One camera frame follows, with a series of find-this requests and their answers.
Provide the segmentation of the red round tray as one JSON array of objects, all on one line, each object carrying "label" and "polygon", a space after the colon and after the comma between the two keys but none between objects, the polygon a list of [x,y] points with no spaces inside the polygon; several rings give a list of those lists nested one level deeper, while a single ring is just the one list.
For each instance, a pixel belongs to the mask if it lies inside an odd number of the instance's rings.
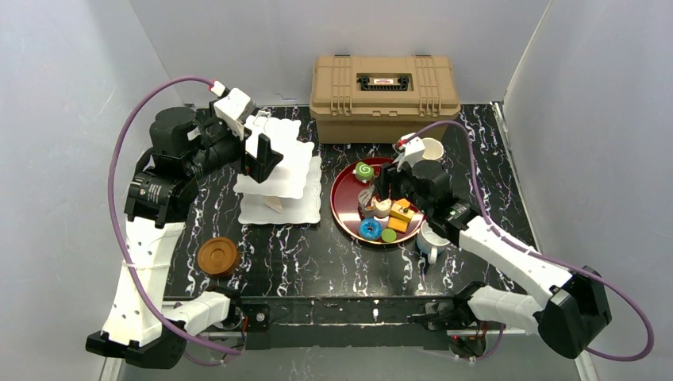
[{"label": "red round tray", "polygon": [[360,236],[360,225],[364,216],[360,213],[358,208],[357,196],[362,190],[367,188],[367,184],[356,179],[354,173],[356,165],[358,163],[367,164],[374,169],[375,174],[377,175],[383,164],[392,162],[393,160],[391,158],[386,157],[371,157],[356,160],[348,164],[336,176],[333,182],[329,200],[334,219],[347,234],[361,242],[373,245],[403,243],[417,235],[421,229],[422,222],[425,220],[425,216],[420,210],[416,206],[410,205],[409,209],[413,211],[413,216],[407,225],[407,230],[404,233],[395,231],[396,237],[391,242],[385,242],[381,238],[372,240]]}]

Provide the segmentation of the white three-tier dessert stand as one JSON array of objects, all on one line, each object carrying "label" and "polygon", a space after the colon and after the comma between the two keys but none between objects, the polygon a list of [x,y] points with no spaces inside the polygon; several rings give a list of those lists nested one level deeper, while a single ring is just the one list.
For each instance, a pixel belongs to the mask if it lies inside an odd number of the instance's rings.
[{"label": "white three-tier dessert stand", "polygon": [[[242,225],[317,224],[321,220],[321,158],[313,154],[314,143],[299,140],[302,122],[272,117],[260,111],[244,123],[253,135],[270,137],[271,146],[284,155],[270,177],[257,183],[238,175],[233,190],[242,195],[238,222]],[[283,211],[278,214],[263,204],[264,196],[278,196]]]}]

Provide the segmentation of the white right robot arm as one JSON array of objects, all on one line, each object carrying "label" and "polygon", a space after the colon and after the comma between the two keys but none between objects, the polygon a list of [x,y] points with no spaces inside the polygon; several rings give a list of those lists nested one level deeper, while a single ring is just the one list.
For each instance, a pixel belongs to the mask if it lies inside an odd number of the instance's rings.
[{"label": "white right robot arm", "polygon": [[600,275],[589,267],[567,269],[533,255],[533,249],[500,230],[451,190],[443,166],[432,160],[382,165],[375,192],[405,198],[421,211],[442,241],[470,252],[506,274],[525,294],[473,283],[457,296],[460,315],[537,334],[557,354],[574,359],[612,321]]}]

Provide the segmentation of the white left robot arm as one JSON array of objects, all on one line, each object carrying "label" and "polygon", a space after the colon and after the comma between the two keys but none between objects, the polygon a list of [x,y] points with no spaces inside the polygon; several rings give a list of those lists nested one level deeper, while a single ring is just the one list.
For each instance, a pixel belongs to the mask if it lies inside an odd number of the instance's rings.
[{"label": "white left robot arm", "polygon": [[175,106],[155,115],[148,128],[151,146],[128,187],[126,221],[113,219],[122,266],[111,311],[103,327],[86,339],[89,353],[149,369],[173,368],[188,343],[224,356],[240,354],[240,346],[221,346],[203,336],[217,324],[244,328],[247,317],[237,291],[214,287],[167,313],[160,307],[198,182],[235,164],[242,175],[261,183],[283,158],[267,135],[246,126],[255,111],[252,101],[222,98],[205,111]]}]

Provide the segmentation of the white round cream puff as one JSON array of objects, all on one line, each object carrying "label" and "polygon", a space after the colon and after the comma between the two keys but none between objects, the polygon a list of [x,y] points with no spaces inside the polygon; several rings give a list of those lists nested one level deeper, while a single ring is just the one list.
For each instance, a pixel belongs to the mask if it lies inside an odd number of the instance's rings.
[{"label": "white round cream puff", "polygon": [[393,202],[388,198],[384,200],[374,200],[373,206],[375,208],[374,215],[377,218],[385,218],[390,214]]}]

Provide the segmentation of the green swirl roll cake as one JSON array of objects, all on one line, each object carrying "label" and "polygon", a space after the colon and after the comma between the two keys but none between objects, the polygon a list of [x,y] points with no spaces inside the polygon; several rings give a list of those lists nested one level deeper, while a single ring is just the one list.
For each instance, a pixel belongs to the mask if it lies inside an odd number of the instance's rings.
[{"label": "green swirl roll cake", "polygon": [[369,164],[360,161],[356,164],[352,174],[361,183],[368,183],[375,177],[375,169]]}]

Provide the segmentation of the orange square cake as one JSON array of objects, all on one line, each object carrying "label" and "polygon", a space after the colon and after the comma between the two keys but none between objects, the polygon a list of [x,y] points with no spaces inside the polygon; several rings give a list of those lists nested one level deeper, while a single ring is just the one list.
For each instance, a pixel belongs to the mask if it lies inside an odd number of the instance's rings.
[{"label": "orange square cake", "polygon": [[409,222],[396,218],[396,217],[389,217],[388,222],[387,222],[387,228],[392,229],[395,232],[398,233],[406,233],[407,229],[409,227]]}]

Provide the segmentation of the blue sprinkled donut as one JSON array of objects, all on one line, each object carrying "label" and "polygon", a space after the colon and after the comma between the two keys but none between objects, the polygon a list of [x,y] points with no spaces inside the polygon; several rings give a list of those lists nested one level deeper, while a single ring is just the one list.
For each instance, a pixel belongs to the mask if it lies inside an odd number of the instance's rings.
[{"label": "blue sprinkled donut", "polygon": [[377,241],[383,232],[383,227],[379,221],[373,217],[364,218],[359,225],[358,235],[366,241]]}]

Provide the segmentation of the green round macaron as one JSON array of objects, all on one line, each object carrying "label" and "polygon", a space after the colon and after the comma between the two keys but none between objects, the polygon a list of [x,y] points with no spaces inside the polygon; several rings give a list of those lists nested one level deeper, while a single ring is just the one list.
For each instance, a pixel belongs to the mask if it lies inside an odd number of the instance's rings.
[{"label": "green round macaron", "polygon": [[397,240],[397,235],[398,233],[395,230],[386,228],[381,232],[380,240],[383,243],[391,244]]}]

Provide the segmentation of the pale green ceramic mug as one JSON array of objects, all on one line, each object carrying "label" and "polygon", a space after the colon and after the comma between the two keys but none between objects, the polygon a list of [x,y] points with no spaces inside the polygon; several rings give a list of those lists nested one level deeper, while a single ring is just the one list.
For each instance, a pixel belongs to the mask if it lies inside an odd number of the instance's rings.
[{"label": "pale green ceramic mug", "polygon": [[441,141],[425,137],[421,139],[425,149],[423,151],[422,159],[423,160],[432,160],[432,161],[441,161],[444,157],[444,145]]}]

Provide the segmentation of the white mug blue base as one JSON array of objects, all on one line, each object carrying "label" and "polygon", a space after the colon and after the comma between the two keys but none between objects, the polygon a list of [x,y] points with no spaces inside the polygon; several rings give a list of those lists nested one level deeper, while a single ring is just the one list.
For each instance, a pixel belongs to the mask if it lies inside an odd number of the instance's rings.
[{"label": "white mug blue base", "polygon": [[450,241],[436,234],[427,221],[423,221],[416,238],[420,252],[426,255],[428,263],[434,265],[438,256],[450,245]]}]

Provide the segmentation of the tan plastic toolbox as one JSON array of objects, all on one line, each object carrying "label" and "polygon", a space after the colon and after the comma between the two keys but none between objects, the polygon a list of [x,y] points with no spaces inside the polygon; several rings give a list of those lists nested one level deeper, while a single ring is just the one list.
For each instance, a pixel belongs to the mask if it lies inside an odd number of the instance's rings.
[{"label": "tan plastic toolbox", "polygon": [[320,56],[310,115],[322,144],[385,144],[461,111],[446,56]]}]

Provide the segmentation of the brown wooden coaster stack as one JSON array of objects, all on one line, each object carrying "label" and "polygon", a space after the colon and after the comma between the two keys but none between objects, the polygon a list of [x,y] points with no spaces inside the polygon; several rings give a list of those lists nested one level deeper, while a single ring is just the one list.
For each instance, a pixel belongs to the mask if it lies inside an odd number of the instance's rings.
[{"label": "brown wooden coaster stack", "polygon": [[237,245],[227,237],[209,239],[197,253],[197,263],[200,269],[214,278],[232,275],[241,260]]}]

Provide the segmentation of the black base frame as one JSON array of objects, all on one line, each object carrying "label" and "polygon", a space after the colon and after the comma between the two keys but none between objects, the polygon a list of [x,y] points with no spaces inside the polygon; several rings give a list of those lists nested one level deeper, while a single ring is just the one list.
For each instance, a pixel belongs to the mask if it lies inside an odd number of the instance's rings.
[{"label": "black base frame", "polygon": [[493,344],[495,322],[452,320],[449,297],[241,297],[250,350],[416,347],[448,350],[459,339]]}]

